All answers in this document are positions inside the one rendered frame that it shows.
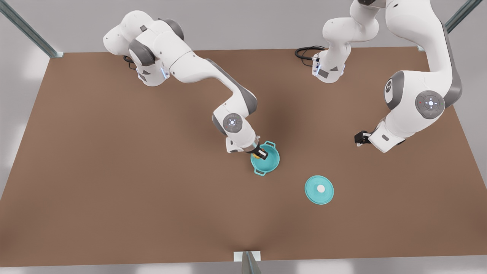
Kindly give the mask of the silver frame post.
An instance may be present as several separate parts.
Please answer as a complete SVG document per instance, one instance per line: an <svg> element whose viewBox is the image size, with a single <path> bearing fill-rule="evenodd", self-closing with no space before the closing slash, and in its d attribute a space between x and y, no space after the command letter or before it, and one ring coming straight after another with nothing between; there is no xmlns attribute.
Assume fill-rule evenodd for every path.
<svg viewBox="0 0 487 274"><path fill-rule="evenodd" d="M62 58L64 52L55 50L5 0L0 0L0 13L50 58Z"/></svg>
<svg viewBox="0 0 487 274"><path fill-rule="evenodd" d="M447 33L452 33L476 8L487 5L487 0L430 0L430 3Z"/></svg>
<svg viewBox="0 0 487 274"><path fill-rule="evenodd" d="M241 262L241 274L262 274L258 262L261 261L260 251L233 252L234 262Z"/></svg>

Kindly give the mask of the teal pot lid white knob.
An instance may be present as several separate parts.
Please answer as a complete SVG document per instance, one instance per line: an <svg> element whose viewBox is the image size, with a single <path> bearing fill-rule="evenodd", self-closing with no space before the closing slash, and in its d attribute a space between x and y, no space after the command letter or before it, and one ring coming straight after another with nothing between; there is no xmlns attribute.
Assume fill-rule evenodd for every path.
<svg viewBox="0 0 487 274"><path fill-rule="evenodd" d="M334 186L329 179L321 175L311 176L304 186L307 198L314 204L324 205L334 197Z"/></svg>

